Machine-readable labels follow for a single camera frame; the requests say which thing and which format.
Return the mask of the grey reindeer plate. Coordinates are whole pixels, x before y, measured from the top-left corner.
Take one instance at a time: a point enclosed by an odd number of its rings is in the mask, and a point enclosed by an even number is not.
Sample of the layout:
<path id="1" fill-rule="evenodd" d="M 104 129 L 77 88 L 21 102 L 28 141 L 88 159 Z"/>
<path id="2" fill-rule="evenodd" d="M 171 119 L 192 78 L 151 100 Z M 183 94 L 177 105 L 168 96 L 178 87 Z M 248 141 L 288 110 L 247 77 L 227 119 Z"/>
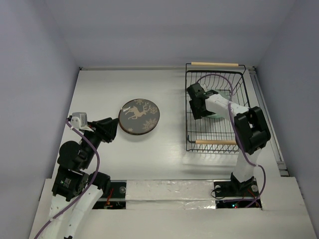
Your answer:
<path id="1" fill-rule="evenodd" d="M 122 106 L 118 118 L 124 132 L 143 135 L 155 129 L 160 119 L 160 110 L 150 100 L 133 99 Z"/>

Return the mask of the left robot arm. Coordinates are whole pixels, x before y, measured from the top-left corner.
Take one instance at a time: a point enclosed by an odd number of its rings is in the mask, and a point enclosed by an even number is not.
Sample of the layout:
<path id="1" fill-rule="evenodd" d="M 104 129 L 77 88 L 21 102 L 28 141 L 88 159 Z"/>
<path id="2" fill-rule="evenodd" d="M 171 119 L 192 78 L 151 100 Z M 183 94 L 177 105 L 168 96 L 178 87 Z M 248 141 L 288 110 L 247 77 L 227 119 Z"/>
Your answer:
<path id="1" fill-rule="evenodd" d="M 81 140 L 67 141 L 59 149 L 48 219 L 36 239 L 77 238 L 96 202 L 112 192 L 111 177 L 99 172 L 98 147 L 115 139 L 119 119 L 88 121 L 86 113 L 77 112 L 65 124 Z"/>

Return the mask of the mint green plate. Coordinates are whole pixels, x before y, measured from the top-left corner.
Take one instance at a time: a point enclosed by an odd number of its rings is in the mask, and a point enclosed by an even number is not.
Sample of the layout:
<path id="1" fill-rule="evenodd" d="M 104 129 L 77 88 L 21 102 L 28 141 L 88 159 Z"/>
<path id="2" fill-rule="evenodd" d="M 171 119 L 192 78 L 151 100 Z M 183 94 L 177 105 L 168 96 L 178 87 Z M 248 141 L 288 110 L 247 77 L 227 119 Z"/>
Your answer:
<path id="1" fill-rule="evenodd" d="M 216 94 L 210 95 L 208 99 L 205 100 L 206 110 L 210 112 L 207 116 L 211 119 L 227 119 L 229 120 L 229 96 L 221 91 L 215 90 Z"/>

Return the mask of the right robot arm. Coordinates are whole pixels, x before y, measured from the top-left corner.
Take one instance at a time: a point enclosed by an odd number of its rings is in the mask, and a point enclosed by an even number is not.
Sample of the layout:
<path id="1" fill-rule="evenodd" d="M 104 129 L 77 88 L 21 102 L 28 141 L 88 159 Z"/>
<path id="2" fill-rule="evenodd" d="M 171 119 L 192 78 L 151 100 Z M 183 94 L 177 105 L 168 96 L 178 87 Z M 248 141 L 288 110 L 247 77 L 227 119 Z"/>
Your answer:
<path id="1" fill-rule="evenodd" d="M 260 167 L 257 159 L 271 139 L 263 111 L 259 107 L 248 108 L 223 97 L 216 90 L 207 90 L 195 83 L 186 89 L 190 96 L 193 117 L 198 120 L 211 114 L 228 120 L 239 148 L 237 162 L 230 180 L 219 182 L 214 189 L 218 198 L 242 197 L 253 185 L 254 169 Z"/>

